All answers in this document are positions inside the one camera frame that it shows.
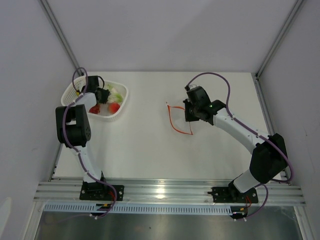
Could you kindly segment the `green white toy cabbage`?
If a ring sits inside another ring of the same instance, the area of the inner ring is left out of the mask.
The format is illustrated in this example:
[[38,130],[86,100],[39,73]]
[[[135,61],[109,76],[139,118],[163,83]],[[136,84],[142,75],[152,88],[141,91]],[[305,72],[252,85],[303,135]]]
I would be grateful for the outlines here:
[[121,104],[123,102],[123,96],[117,91],[112,84],[107,84],[106,89],[109,91],[107,102]]

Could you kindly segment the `clear red zip bag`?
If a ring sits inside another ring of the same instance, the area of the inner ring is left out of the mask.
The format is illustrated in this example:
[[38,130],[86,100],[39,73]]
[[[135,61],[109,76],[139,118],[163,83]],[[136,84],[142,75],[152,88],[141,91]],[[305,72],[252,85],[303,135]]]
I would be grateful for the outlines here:
[[179,105],[170,105],[166,102],[168,118],[171,128],[181,134],[193,136],[191,124],[185,121],[185,108]]

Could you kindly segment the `red toy tomato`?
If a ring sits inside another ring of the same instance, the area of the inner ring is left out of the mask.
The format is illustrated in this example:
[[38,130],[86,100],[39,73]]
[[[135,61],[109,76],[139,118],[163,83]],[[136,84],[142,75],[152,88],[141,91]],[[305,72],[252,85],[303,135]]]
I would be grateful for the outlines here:
[[112,102],[108,105],[108,112],[113,115],[118,112],[120,109],[121,105],[117,102]]

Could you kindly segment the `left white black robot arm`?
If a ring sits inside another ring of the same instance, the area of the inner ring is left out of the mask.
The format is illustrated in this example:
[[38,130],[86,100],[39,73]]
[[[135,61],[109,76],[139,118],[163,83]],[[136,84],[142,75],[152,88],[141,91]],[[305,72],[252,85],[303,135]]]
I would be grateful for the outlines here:
[[97,75],[74,78],[55,109],[58,141],[65,145],[78,160],[83,172],[82,190],[90,191],[97,200],[108,196],[102,170],[97,166],[90,149],[92,131],[88,119],[90,110],[106,103],[110,91],[105,81]]

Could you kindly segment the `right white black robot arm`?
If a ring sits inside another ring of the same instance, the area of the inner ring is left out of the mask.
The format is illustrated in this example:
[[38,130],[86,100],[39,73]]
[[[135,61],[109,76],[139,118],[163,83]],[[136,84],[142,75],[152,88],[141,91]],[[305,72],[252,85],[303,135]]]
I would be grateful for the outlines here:
[[271,181],[284,170],[288,163],[285,159],[285,143],[279,134],[268,135],[264,132],[249,130],[237,122],[227,105],[220,100],[211,101],[201,86],[186,87],[185,120],[202,120],[215,126],[241,143],[251,154],[248,170],[236,177],[228,185],[228,196],[234,202],[246,197],[247,191]]

